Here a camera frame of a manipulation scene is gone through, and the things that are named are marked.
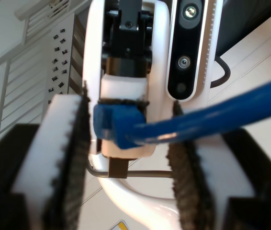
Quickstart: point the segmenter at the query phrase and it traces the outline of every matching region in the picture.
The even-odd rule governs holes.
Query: camera lens
[[[178,60],[178,66],[181,68],[181,69],[186,69],[190,66],[191,64],[191,60],[188,56],[182,56],[179,58]]]

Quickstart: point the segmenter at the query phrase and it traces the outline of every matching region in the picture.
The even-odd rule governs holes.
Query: blue cable
[[[270,116],[271,83],[268,83],[220,104],[157,123],[143,123],[144,115],[137,112],[136,106],[132,109],[99,104],[94,108],[94,130],[98,138],[128,149],[224,133]]]
[[[126,138],[139,145],[179,142],[224,133],[270,116],[268,83],[203,110],[154,124],[135,125]]]

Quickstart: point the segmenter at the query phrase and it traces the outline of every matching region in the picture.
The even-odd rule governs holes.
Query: white floor
[[[271,81],[271,18],[225,53],[222,58],[231,68],[231,77],[224,85],[211,90],[210,104]],[[220,67],[215,64],[214,79],[222,74]],[[271,158],[271,118],[246,128]],[[151,158],[132,162],[130,169],[168,170],[165,154],[166,147],[159,146]],[[128,178],[127,181],[144,194],[159,197],[172,196],[171,179]],[[85,187],[79,230],[111,230],[120,220],[123,220],[130,230],[147,230],[145,226],[122,212],[108,198],[98,179],[89,173],[87,173]]]

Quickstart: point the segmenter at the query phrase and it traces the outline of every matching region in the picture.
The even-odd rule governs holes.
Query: metal rod
[[[71,77],[69,77],[68,85],[70,88],[72,88],[73,91],[75,91],[75,93],[79,95],[82,93],[82,89],[75,83],[75,81]]]
[[[22,73],[17,75],[15,78],[13,78],[11,81],[8,82],[7,86],[9,86],[12,82],[16,81],[18,78],[24,75],[24,73],[28,72],[29,70],[33,69],[34,67],[37,67],[39,65],[39,62],[35,62],[33,65],[31,65],[29,68],[25,69]]]
[[[33,75],[31,75],[30,77],[28,77],[28,79],[26,81],[24,81],[22,84],[20,84],[19,86],[17,86],[16,88],[14,88],[10,93],[6,94],[6,97],[8,95],[10,95],[11,93],[13,93],[15,90],[17,90],[18,88],[20,88],[22,85],[24,85],[27,81],[29,81],[32,77],[34,77],[35,75],[37,75],[39,72],[41,72],[42,69],[40,69],[39,71],[37,71],[36,73],[34,73]]]
[[[71,58],[71,65],[74,67],[76,72],[82,77],[82,67],[77,64],[77,62],[74,60],[74,58]]]
[[[26,43],[28,24],[29,24],[29,18],[26,18],[25,27],[24,27],[24,31],[23,31],[22,46],[25,45],[25,43]]]
[[[9,113],[8,115],[5,116],[4,119],[6,119],[7,117],[9,117],[11,114],[13,114],[16,110],[18,110],[19,108],[21,108],[23,105],[25,105],[27,102],[29,102],[31,99],[33,99],[34,97],[36,97],[37,95],[39,95],[41,92],[43,92],[44,90],[40,90],[38,91],[35,95],[33,95],[31,98],[29,98],[27,101],[25,101],[23,104],[21,104],[20,106],[18,106],[16,109],[14,109],[11,113]]]
[[[84,57],[84,48],[79,44],[79,42],[77,41],[75,35],[74,35],[74,39],[73,39],[73,45],[76,48],[79,55],[83,58]]]
[[[65,2],[66,2],[66,1],[62,1],[62,2],[60,2],[58,5],[56,5],[56,6],[53,7],[53,8],[50,8],[50,7],[48,6],[48,10],[47,10],[46,12],[44,12],[43,14],[38,15],[38,16],[35,18],[35,20],[36,20],[36,21],[43,20],[44,17],[46,17],[46,16],[48,16],[49,14],[53,13],[54,10],[58,9],[59,7],[61,7]]]
[[[43,25],[43,24],[45,24],[45,23],[46,23],[45,20],[42,19],[42,20],[36,21],[35,23],[29,25],[28,33],[27,33],[27,34],[31,33],[31,32],[34,31],[36,28],[39,28],[39,26],[41,26],[41,25]]]
[[[2,84],[1,97],[0,97],[0,126],[1,126],[3,106],[5,104],[9,72],[10,72],[10,60],[8,59],[7,64],[6,64],[5,76],[4,76],[3,84]]]
[[[21,67],[23,64],[25,64],[27,61],[29,61],[30,59],[32,59],[32,58],[34,58],[35,56],[37,56],[37,55],[39,55],[39,54],[41,54],[40,53],[40,50],[38,50],[37,52],[35,52],[35,53],[33,53],[32,55],[30,55],[30,57],[28,57],[28,58],[22,58],[22,61],[21,61],[21,63],[19,63],[17,66],[15,65],[14,66],[14,62],[16,62],[17,60],[15,59],[15,60],[13,60],[13,62],[11,62],[11,64],[10,64],[10,73],[13,73],[16,69],[18,69],[19,67]]]
[[[53,16],[52,18],[50,18],[50,20],[48,21],[48,23],[45,23],[43,27],[39,28],[39,31],[35,32],[35,33],[28,33],[27,35],[27,40],[31,40],[34,36],[38,35],[40,33],[40,31],[42,31],[43,29],[45,29],[47,26],[49,26],[53,21],[55,21],[57,18],[59,18],[62,14],[65,13],[65,10],[60,11],[57,15]]]
[[[28,123],[32,122],[33,120],[35,120],[38,116],[42,115],[42,112],[39,113],[37,116],[35,116],[33,119],[31,119],[30,121],[28,121]]]
[[[31,107],[26,113],[22,114],[20,117],[16,118],[14,121],[12,121],[9,125],[7,125],[3,130],[0,131],[0,134],[2,134],[4,131],[6,131],[8,128],[12,127],[16,124],[19,120],[21,120],[24,116],[29,114],[31,111],[33,111],[36,107],[38,107],[41,103],[43,103],[43,100],[39,101],[35,106]]]
[[[34,86],[37,86],[38,84],[40,84],[44,79],[42,78],[40,81],[38,81],[37,83],[30,85],[29,88],[27,88],[26,90],[24,90],[24,92],[22,92],[21,94],[19,94],[17,97],[13,98],[10,102],[8,102],[6,105],[4,105],[4,109],[7,108],[10,104],[12,104],[13,102],[15,102],[17,99],[19,99],[21,96],[23,96],[25,93],[29,92],[30,89],[32,89]]]
[[[101,172],[93,169],[88,161],[87,170],[96,177],[109,178],[109,172]],[[172,171],[128,171],[127,177],[154,177],[154,178],[172,178]]]

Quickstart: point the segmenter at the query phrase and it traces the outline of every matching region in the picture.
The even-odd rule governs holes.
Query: white wall
[[[20,22],[14,11],[30,0],[0,1],[0,54],[17,45],[23,36],[24,21]]]

